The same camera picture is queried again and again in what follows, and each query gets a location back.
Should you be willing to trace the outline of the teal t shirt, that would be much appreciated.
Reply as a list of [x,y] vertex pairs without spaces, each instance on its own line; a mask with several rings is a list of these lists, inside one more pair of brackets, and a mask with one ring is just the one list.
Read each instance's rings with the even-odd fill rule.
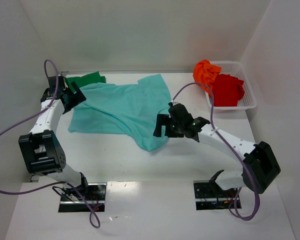
[[127,135],[147,152],[168,141],[153,135],[157,115],[167,112],[172,99],[161,74],[135,84],[91,83],[81,91],[86,100],[73,109],[70,133]]

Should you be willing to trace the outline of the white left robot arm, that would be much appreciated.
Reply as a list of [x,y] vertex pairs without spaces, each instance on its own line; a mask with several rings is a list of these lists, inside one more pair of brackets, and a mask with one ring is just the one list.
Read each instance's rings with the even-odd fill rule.
[[73,170],[66,163],[66,154],[56,131],[61,116],[84,102],[86,97],[74,82],[73,92],[63,76],[49,77],[48,84],[40,100],[41,113],[33,128],[18,139],[26,169],[30,174],[47,176],[58,182],[69,183],[78,191],[85,191],[87,179],[83,173]]

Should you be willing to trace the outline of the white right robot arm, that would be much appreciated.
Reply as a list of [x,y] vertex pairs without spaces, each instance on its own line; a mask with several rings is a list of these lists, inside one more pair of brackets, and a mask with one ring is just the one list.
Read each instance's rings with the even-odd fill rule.
[[158,113],[154,137],[188,138],[209,145],[236,160],[240,170],[219,170],[209,180],[214,192],[248,188],[263,194],[281,172],[271,146],[229,134],[203,117],[193,118],[183,104],[170,104],[168,113]]

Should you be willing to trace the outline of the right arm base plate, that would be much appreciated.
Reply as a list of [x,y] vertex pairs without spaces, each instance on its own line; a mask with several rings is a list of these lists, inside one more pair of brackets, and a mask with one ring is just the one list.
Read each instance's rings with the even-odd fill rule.
[[237,188],[213,190],[208,181],[194,181],[193,188],[197,211],[234,209]]

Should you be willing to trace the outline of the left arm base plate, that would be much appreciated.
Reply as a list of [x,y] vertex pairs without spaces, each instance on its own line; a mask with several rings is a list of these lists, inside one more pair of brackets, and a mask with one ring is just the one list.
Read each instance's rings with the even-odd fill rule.
[[106,201],[106,183],[89,183],[87,190],[81,192],[82,197],[72,188],[52,188],[59,196],[59,213],[84,213],[89,212],[88,205],[97,213],[105,211]]

